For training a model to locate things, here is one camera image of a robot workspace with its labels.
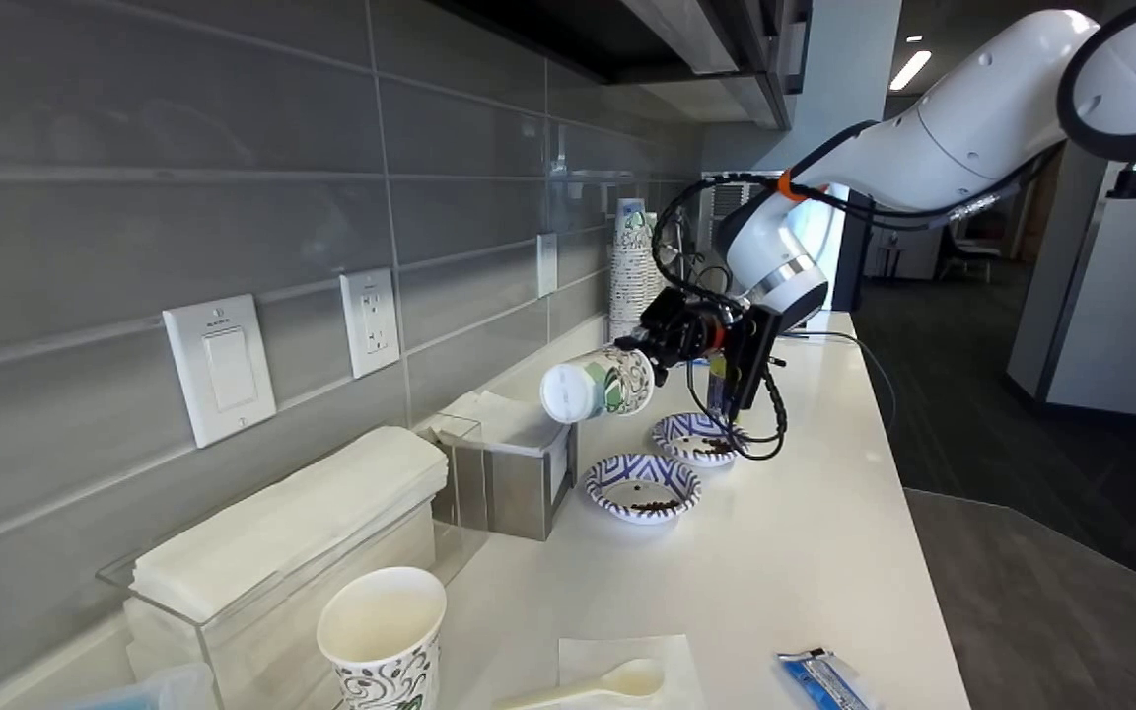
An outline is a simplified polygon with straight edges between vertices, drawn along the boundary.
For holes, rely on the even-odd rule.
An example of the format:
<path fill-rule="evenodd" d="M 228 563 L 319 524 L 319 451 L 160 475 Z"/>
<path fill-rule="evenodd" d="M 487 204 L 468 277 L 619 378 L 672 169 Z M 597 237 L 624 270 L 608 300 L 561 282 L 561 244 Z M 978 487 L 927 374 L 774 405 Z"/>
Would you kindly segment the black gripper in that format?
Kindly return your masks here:
<path fill-rule="evenodd" d="M 643 334 L 619 334 L 619 350 L 643 350 L 645 361 L 672 367 L 690 362 L 710 350 L 732 348 L 732 320 L 715 300 L 690 300 L 677 287 L 664 287 L 637 316 Z"/>

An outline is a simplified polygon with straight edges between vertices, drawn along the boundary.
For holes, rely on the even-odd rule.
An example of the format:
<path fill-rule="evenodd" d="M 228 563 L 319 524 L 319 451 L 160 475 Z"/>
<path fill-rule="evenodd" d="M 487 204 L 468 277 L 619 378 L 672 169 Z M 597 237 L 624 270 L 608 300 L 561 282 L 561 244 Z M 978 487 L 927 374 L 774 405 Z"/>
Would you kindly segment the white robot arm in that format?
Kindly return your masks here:
<path fill-rule="evenodd" d="M 686 186 L 653 221 L 664 254 L 672 217 L 715 186 L 752 186 L 718 235 L 732 298 L 664 270 L 668 287 L 619 334 L 660 367 L 706 350 L 764 354 L 774 334 L 828 298 L 803 257 L 794 208 L 849 208 L 833 186 L 873 203 L 873 217 L 957 217 L 1015 181 L 1055 142 L 1112 161 L 1136 161 L 1136 8 L 1109 23 L 1078 8 L 1041 8 L 984 40 L 927 89 L 903 114 L 856 121 L 779 175 L 718 175 Z"/>

